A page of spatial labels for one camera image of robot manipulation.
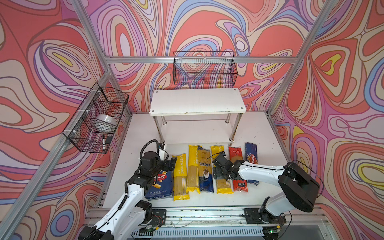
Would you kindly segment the red spaghetti bag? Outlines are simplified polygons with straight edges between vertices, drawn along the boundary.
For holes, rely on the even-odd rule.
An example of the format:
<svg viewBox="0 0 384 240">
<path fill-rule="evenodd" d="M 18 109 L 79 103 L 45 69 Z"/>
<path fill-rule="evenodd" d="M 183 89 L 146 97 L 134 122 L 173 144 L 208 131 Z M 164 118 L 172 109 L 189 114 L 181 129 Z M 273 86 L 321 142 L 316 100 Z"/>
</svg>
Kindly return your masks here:
<svg viewBox="0 0 384 240">
<path fill-rule="evenodd" d="M 243 160 L 242 149 L 236 147 L 229 147 L 230 161 L 235 163 L 237 160 Z M 235 192 L 248 192 L 247 181 L 233 180 L 233 188 Z"/>
</svg>

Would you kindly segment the dark blue Barilla spaghetti box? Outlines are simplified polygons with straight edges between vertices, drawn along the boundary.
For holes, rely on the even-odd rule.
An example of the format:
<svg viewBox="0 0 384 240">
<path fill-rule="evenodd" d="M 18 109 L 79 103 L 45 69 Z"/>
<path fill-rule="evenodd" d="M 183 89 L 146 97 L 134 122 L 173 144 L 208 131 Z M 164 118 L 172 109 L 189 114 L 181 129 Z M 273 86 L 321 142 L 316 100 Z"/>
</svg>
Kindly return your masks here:
<svg viewBox="0 0 384 240">
<path fill-rule="evenodd" d="M 246 161 L 251 164 L 258 164 L 258 150 L 257 145 L 253 143 L 245 143 Z"/>
</svg>

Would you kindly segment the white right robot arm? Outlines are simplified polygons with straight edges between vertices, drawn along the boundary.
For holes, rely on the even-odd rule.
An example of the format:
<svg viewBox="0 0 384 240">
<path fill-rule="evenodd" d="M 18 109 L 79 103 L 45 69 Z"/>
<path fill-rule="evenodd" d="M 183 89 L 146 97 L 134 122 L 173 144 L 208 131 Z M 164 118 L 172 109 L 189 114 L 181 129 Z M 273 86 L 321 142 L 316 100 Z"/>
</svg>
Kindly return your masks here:
<svg viewBox="0 0 384 240">
<path fill-rule="evenodd" d="M 294 162 L 285 166 L 231 162 L 220 152 L 212 163 L 214 179 L 258 181 L 281 188 L 279 194 L 266 197 L 261 207 L 250 213 L 251 224 L 284 224 L 283 213 L 294 209 L 311 213 L 320 193 L 320 184 Z"/>
</svg>

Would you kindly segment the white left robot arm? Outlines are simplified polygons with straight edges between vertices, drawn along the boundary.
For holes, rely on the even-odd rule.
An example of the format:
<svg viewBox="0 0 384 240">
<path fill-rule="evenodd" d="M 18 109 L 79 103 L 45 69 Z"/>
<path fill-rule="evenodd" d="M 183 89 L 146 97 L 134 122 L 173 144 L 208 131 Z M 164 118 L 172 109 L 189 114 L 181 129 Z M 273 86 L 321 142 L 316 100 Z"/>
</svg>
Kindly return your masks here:
<svg viewBox="0 0 384 240">
<path fill-rule="evenodd" d="M 152 233 L 166 223 L 166 211 L 153 211 L 146 193 L 158 180 L 158 174 L 175 169 L 177 158 L 170 158 L 166 145 L 148 141 L 140 151 L 140 163 L 134 175 L 124 183 L 124 193 L 93 227 L 84 227 L 79 240 L 127 240 L 137 228 Z"/>
</svg>

